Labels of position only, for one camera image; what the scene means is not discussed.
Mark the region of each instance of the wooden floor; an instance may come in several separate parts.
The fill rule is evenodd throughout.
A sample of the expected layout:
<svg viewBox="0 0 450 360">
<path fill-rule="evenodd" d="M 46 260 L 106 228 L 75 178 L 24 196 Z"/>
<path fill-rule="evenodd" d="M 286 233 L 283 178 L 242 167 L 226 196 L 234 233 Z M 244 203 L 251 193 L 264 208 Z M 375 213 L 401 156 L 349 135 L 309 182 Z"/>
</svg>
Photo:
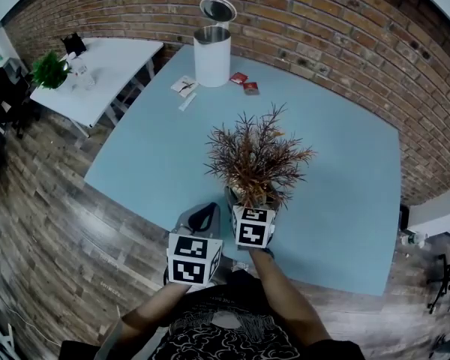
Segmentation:
<svg viewBox="0 0 450 360">
<path fill-rule="evenodd" d="M 8 162 L 0 176 L 0 326 L 10 322 L 28 359 L 56 359 L 59 348 L 8 308 L 51 341 L 96 344 L 117 306 L 130 310 L 161 287 L 164 231 L 83 182 L 110 132 L 100 123 L 84 139 L 68 120 L 45 113 L 22 140 L 7 135 Z M 447 235 L 431 238 L 422 250 L 397 243 L 382 297 L 298 286 L 331 336 L 355 341 L 367 359 L 427 359 L 436 336 L 450 331 L 447 299 L 434 315 L 426 308 L 437 288 L 425 280 L 440 274 L 434 257 L 441 253 L 450 258 Z"/>
</svg>

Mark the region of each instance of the green plant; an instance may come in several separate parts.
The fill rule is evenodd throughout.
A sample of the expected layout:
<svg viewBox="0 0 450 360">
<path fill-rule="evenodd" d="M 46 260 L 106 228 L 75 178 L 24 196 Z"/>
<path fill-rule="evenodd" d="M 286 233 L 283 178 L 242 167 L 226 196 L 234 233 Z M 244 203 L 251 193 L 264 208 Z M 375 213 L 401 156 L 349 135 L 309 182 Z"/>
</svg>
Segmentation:
<svg viewBox="0 0 450 360">
<path fill-rule="evenodd" d="M 272 104 L 272 111 L 260 118 L 240 115 L 234 131 L 222 125 L 221 129 L 214 127 L 209 136 L 207 173 L 238 188 L 238 201 L 246 207 L 253 208 L 267 197 L 287 207 L 295 183 L 304 180 L 298 162 L 308 164 L 315 155 L 311 148 L 299 148 L 301 139 L 283 138 L 277 122 L 284 110 L 284 105 L 277 109 Z"/>
<path fill-rule="evenodd" d="M 66 64 L 65 60 L 59 60 L 55 52 L 48 52 L 33 64 L 33 81 L 44 88 L 58 88 L 67 79 Z"/>
</svg>

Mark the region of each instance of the brick wall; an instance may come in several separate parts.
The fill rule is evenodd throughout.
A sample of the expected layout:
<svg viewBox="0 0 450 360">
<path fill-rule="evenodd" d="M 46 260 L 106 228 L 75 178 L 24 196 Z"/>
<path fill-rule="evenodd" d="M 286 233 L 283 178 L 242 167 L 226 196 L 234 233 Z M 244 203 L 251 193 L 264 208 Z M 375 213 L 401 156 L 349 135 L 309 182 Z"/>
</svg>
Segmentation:
<svg viewBox="0 0 450 360">
<path fill-rule="evenodd" d="M 5 28 L 30 65 L 85 37 L 157 39 L 167 60 L 209 24 L 200 0 L 22 0 Z M 450 22 L 428 0 L 231 0 L 232 51 L 303 76 L 400 131 L 402 200 L 450 188 Z"/>
</svg>

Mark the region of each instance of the small red package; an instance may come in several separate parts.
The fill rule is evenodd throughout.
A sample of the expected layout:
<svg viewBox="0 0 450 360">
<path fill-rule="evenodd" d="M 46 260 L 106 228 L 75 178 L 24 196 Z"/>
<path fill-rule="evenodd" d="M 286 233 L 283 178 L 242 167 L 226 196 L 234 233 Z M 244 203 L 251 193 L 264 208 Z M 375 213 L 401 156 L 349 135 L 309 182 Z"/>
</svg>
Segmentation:
<svg viewBox="0 0 450 360">
<path fill-rule="evenodd" d="M 243 90 L 246 95 L 259 95 L 258 84 L 256 82 L 244 82 Z"/>
<path fill-rule="evenodd" d="M 247 81 L 247 79 L 248 79 L 248 76 L 244 75 L 243 73 L 240 73 L 240 72 L 234 73 L 233 76 L 230 77 L 231 81 L 233 81 L 234 83 L 240 84 L 240 85 L 245 83 Z"/>
</svg>

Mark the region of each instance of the white box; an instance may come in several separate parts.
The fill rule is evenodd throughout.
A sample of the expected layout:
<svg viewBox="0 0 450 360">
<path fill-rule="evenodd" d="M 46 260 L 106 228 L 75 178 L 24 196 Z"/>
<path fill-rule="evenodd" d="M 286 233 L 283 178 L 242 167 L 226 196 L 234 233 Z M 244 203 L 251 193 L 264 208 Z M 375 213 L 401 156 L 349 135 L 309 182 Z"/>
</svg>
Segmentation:
<svg viewBox="0 0 450 360">
<path fill-rule="evenodd" d="M 168 278 L 181 284 L 207 285 L 218 268 L 222 240 L 170 233 Z"/>
<path fill-rule="evenodd" d="M 235 243 L 246 247 L 265 248 L 275 231 L 275 215 L 276 212 L 271 209 L 234 205 L 232 228 L 235 231 Z"/>
</svg>

